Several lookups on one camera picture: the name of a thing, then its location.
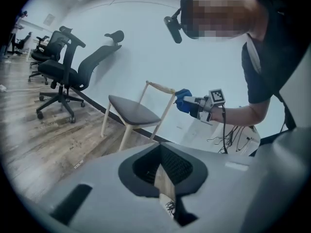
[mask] wooden chair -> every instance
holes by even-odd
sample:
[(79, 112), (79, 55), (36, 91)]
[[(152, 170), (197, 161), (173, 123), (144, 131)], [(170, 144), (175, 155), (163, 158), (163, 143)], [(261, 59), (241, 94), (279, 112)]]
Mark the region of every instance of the wooden chair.
[[(140, 102), (142, 100), (142, 97), (144, 96), (146, 89), (148, 85), (153, 86), (154, 88), (165, 92), (167, 94), (171, 94), (172, 97), (166, 106), (161, 118), (159, 118), (155, 113), (153, 113), (151, 110), (143, 106)], [(161, 86), (156, 83), (152, 83), (149, 81), (146, 81), (145, 88), (142, 92), (142, 95), (139, 99), (139, 102), (135, 102), (132, 100), (128, 100), (125, 98), (121, 97), (116, 97), (109, 95), (109, 105), (105, 113), (104, 121), (103, 121), (103, 126), (102, 126), (102, 131), (101, 131), (101, 137), (104, 136), (104, 131), (106, 128), (107, 124), (107, 119), (108, 119), (108, 114), (110, 107), (113, 106), (115, 110), (117, 111), (117, 115), (121, 119), (121, 121), (124, 123), (126, 126), (126, 130), (123, 136), (123, 139), (121, 141), (121, 145), (119, 148), (119, 151), (123, 150), (125, 147), (125, 144), (128, 140), (128, 137), (131, 134), (131, 131), (134, 129), (141, 129), (141, 128), (146, 128), (146, 127), (151, 127), (151, 126), (156, 126), (154, 132), (152, 133), (150, 137), (150, 141), (154, 138), (156, 132), (158, 131), (164, 117), (166, 116), (167, 112), (169, 111), (170, 106), (173, 104), (175, 98), (175, 90), (174, 89), (169, 89), (167, 87)]]

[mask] office chair base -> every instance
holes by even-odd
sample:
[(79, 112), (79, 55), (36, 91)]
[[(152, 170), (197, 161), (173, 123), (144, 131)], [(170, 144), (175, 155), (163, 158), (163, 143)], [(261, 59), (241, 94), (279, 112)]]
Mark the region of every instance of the office chair base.
[(55, 92), (40, 92), (39, 94), (39, 100), (43, 101), (44, 97), (50, 97), (51, 99), (49, 99), (46, 103), (42, 104), (39, 108), (37, 108), (36, 113), (37, 113), (37, 117), (38, 119), (42, 119), (43, 118), (43, 114), (41, 112), (42, 109), (48, 107), (49, 105), (51, 105), (52, 103), (55, 102), (60, 102), (62, 103), (62, 105), (66, 108), (66, 110), (69, 112), (70, 114), (70, 123), (75, 123), (75, 117), (74, 117), (74, 112), (72, 111), (72, 109), (69, 107), (68, 103), (66, 102), (66, 100), (71, 100), (71, 101), (77, 101), (80, 102), (81, 107), (85, 107), (84, 104), (84, 100), (83, 99), (79, 99), (79, 98), (75, 98), (73, 96), (67, 95), (63, 93), (63, 87), (60, 86), (59, 87), (59, 91), (58, 93)]
[[(30, 83), (31, 82), (31, 77), (34, 77), (34, 76), (39, 76), (39, 75), (42, 75), (41, 73), (39, 73), (39, 72), (37, 72), (37, 71), (33, 71), (33, 73), (32, 73), (32, 75), (29, 75), (29, 78), (28, 78), (28, 82)], [(44, 78), (44, 80), (45, 80), (45, 82), (44, 82), (44, 84), (45, 85), (48, 85), (49, 84), (49, 82), (48, 82), (48, 78), (47, 77), (45, 77), (45, 76), (43, 76), (42, 75), (42, 77)]]

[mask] blue glove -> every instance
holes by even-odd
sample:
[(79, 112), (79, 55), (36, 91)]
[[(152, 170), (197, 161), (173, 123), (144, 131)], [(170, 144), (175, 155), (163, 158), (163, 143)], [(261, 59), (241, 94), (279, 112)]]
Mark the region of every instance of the blue glove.
[(185, 102), (183, 99), (185, 96), (192, 97), (191, 92), (187, 89), (181, 89), (180, 91), (175, 92), (175, 95), (177, 99), (174, 103), (176, 104), (177, 109), (181, 112), (189, 113), (191, 109), (191, 104)]

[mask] black opening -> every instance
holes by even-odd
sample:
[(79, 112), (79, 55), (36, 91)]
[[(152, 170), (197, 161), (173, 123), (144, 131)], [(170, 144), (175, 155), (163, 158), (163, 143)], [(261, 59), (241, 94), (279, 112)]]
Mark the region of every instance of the black opening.
[(195, 221), (197, 217), (186, 211), (181, 198), (197, 192), (207, 178), (207, 168), (199, 159), (166, 143), (154, 144), (124, 160), (119, 178), (135, 195), (158, 198), (159, 190), (154, 183), (160, 164), (175, 186), (174, 219), (181, 226)]
[(84, 200), (91, 192), (92, 187), (80, 184), (57, 206), (51, 216), (59, 222), (68, 225)]

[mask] black shirt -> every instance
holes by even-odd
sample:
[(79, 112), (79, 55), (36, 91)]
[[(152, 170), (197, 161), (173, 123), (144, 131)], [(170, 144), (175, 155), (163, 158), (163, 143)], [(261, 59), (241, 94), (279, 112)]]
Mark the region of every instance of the black shirt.
[[(252, 39), (258, 52), (261, 73), (258, 74), (250, 60), (246, 43), (242, 48), (242, 67), (248, 88), (248, 101), (260, 103), (272, 95), (284, 103), (280, 89), (289, 79), (303, 57), (309, 41), (302, 38), (297, 25), (289, 24), (286, 15), (273, 7), (272, 0), (257, 0), (269, 13), (267, 31), (262, 42)], [(285, 106), (285, 123), (288, 129), (296, 127)]]

